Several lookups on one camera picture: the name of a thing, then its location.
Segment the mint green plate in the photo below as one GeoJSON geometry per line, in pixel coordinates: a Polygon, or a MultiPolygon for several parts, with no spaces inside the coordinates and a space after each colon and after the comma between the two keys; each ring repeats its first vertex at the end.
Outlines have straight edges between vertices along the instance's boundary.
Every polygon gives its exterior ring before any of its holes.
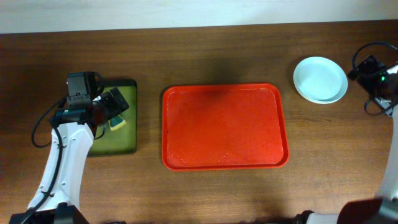
{"type": "Polygon", "coordinates": [[[310,101],[310,102],[316,103],[316,104],[320,104],[320,105],[332,104],[332,103],[335,103],[335,102],[341,100],[344,97],[344,95],[335,95],[334,97],[326,99],[326,100],[317,100],[317,99],[314,99],[314,98],[311,98],[311,97],[305,95],[301,91],[298,91],[298,93],[302,98],[306,99],[307,101],[310,101]]]}

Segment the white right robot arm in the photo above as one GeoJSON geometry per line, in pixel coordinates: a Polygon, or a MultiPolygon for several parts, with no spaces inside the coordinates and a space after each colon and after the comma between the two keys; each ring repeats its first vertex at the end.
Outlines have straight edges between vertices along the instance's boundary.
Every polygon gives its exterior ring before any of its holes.
{"type": "Polygon", "coordinates": [[[291,221],[300,224],[395,224],[397,223],[397,64],[384,67],[379,62],[354,65],[348,74],[369,93],[368,101],[380,107],[377,115],[393,120],[389,158],[381,185],[373,199],[348,202],[339,214],[321,214],[307,210],[291,221]]]}

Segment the light blue plate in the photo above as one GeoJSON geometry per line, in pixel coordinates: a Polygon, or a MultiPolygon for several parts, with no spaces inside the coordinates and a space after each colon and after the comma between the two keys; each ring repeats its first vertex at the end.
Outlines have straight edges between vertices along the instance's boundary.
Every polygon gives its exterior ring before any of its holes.
{"type": "Polygon", "coordinates": [[[317,100],[345,95],[348,89],[343,69],[325,57],[303,59],[293,72],[293,81],[297,91],[317,100]]]}

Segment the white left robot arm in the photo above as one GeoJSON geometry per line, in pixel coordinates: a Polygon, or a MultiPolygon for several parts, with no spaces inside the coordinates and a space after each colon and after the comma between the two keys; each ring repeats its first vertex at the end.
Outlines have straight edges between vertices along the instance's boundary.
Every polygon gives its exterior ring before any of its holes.
{"type": "Polygon", "coordinates": [[[13,214],[11,223],[78,223],[85,221],[79,211],[83,169],[93,145],[98,112],[94,99],[103,92],[96,72],[67,76],[68,95],[52,106],[50,154],[39,188],[24,213],[13,214]]]}

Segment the yellow green scrub sponge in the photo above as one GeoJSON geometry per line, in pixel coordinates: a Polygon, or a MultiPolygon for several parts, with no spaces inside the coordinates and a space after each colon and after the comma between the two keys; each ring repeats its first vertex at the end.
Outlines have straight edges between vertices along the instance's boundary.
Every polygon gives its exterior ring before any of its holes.
{"type": "Polygon", "coordinates": [[[111,118],[108,123],[110,130],[115,131],[123,127],[126,124],[126,120],[119,114],[111,118]]]}

